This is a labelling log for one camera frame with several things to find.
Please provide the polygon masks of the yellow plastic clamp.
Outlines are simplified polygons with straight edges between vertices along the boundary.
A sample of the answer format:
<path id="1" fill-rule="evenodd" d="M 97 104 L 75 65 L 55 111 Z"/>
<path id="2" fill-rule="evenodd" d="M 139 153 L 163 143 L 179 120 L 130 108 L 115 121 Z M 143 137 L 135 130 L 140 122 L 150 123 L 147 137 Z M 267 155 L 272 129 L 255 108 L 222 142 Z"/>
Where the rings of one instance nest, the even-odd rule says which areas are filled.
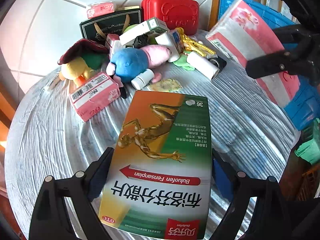
<path id="1" fill-rule="evenodd" d="M 189 36 L 185 35 L 184 29 L 181 27 L 175 28 L 179 33 L 181 41 L 187 51 L 194 51 L 202 57 L 215 56 L 216 52 L 207 46 L 192 40 Z"/>

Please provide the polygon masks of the white lint roller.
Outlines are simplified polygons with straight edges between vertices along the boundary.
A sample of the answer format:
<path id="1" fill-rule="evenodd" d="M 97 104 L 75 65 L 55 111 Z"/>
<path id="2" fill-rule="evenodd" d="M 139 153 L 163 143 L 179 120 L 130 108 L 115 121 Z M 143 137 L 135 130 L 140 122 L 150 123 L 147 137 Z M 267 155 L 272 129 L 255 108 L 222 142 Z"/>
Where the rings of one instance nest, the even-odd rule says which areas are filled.
<path id="1" fill-rule="evenodd" d="M 197 52 L 192 51 L 189 53 L 187 56 L 187 62 L 209 80 L 212 80 L 219 73 L 219 68 L 216 65 L 200 56 Z"/>

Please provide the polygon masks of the small pink tissue pack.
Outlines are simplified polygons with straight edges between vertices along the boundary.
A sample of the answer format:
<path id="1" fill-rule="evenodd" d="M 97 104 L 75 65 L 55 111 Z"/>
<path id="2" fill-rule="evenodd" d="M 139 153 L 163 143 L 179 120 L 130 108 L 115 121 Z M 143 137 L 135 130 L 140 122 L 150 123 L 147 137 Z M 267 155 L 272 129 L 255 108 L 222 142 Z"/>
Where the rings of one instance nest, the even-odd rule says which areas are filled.
<path id="1" fill-rule="evenodd" d="M 92 19 L 98 16 L 110 14 L 116 11 L 117 5 L 113 2 L 92 3 L 87 6 L 87 18 Z"/>

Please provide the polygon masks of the black tape roll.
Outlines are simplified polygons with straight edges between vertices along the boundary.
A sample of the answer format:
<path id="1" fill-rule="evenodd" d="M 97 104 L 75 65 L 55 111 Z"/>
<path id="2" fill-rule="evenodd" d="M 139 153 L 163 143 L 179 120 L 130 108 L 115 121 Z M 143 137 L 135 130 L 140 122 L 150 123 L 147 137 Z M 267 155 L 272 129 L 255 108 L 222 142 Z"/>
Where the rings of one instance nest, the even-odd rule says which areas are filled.
<path id="1" fill-rule="evenodd" d="M 224 59 L 222 59 L 221 57 L 219 57 L 219 56 L 209 59 L 209 62 L 212 63 L 213 65 L 215 65 L 219 69 L 220 72 L 227 65 L 227 62 Z"/>

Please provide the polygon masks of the green ibuprofen medicine box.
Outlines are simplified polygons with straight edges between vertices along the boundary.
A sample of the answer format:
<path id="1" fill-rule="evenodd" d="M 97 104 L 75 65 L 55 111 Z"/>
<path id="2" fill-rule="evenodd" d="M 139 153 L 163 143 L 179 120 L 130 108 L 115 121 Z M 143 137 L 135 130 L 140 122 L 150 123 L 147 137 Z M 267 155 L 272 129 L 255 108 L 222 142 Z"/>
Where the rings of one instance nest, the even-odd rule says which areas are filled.
<path id="1" fill-rule="evenodd" d="M 212 150 L 208 100 L 137 91 L 114 150 L 99 218 L 160 239 L 203 239 Z"/>

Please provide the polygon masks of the red bear mini suitcase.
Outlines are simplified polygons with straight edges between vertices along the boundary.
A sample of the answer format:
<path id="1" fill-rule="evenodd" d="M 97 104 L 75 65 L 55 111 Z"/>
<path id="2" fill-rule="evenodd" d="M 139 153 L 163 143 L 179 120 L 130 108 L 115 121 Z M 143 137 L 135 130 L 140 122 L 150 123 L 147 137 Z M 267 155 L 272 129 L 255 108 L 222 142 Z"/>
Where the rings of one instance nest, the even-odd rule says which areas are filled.
<path id="1" fill-rule="evenodd" d="M 156 17 L 170 30 L 181 27 L 186 35 L 196 34 L 200 6 L 195 0 L 142 0 L 144 19 Z"/>

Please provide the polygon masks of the blue pig plush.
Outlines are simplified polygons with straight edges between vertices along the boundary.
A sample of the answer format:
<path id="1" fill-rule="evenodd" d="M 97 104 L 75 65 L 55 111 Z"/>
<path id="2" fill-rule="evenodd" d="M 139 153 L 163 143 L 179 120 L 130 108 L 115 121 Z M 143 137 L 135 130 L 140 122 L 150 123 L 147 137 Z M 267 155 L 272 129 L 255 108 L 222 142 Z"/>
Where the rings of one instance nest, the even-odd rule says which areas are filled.
<path id="1" fill-rule="evenodd" d="M 106 74 L 118 77 L 122 83 L 130 83 L 147 69 L 153 70 L 168 61 L 170 56 L 171 51 L 163 45 L 123 48 L 112 55 Z"/>

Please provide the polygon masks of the blue plastic storage crate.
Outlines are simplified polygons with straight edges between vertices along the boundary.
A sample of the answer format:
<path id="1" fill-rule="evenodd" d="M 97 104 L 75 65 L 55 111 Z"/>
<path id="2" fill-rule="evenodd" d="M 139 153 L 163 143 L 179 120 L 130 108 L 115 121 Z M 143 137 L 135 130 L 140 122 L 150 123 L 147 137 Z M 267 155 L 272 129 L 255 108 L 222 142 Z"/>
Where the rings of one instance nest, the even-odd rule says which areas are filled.
<path id="1" fill-rule="evenodd" d="M 253 0 L 220 0 L 219 20 L 208 40 L 227 58 L 245 67 L 249 60 L 283 49 L 273 29 L 292 24 L 282 14 Z M 299 131 L 319 118 L 319 94 L 305 77 L 282 71 L 258 78 L 257 83 Z"/>

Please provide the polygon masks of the black gift box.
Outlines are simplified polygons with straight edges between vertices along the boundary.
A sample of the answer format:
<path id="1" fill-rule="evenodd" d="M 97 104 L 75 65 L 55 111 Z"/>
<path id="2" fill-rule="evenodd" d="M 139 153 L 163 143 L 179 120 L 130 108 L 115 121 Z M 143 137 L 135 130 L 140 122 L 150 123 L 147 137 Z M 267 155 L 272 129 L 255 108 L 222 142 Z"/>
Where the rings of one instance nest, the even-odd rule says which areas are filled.
<path id="1" fill-rule="evenodd" d="M 105 36 L 108 34 L 121 35 L 125 25 L 126 16 L 129 16 L 129 25 L 140 24 L 143 22 L 142 9 L 139 6 L 130 7 L 129 9 L 117 10 L 110 14 L 101 15 L 81 22 L 79 24 L 81 35 L 83 38 L 104 45 L 106 38 L 98 33 L 94 24 L 97 24 Z"/>

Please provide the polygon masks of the yellow green plush toy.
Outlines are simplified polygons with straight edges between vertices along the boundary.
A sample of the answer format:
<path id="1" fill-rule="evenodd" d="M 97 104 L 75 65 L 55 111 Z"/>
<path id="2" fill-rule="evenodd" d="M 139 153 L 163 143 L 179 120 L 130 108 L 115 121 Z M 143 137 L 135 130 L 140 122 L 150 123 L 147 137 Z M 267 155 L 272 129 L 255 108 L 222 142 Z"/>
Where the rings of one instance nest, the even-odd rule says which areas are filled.
<path id="1" fill-rule="evenodd" d="M 77 56 L 72 61 L 62 64 L 59 79 L 71 80 L 76 87 L 80 87 L 96 74 L 107 58 L 107 54 L 97 53 L 84 53 Z"/>

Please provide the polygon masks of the blue label floss pack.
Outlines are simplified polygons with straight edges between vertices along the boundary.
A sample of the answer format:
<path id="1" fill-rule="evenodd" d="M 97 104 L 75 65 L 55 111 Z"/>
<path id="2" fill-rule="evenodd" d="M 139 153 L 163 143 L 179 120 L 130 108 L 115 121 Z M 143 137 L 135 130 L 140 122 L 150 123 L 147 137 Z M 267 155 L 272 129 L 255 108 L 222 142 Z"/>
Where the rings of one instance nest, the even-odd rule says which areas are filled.
<path id="1" fill-rule="evenodd" d="M 168 62 L 177 61 L 184 50 L 180 33 L 175 29 L 155 37 L 157 44 L 166 46 L 170 50 Z"/>

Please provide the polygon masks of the pink barcode tissue pack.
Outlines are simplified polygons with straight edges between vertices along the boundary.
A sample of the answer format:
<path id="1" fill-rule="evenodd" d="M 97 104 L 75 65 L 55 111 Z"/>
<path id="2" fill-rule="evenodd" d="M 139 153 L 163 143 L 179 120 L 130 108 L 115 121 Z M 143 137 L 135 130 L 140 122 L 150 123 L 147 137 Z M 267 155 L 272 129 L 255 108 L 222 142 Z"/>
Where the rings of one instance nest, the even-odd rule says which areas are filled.
<path id="1" fill-rule="evenodd" d="M 118 84 L 105 72 L 99 72 L 69 94 L 71 105 L 84 122 L 119 97 Z"/>

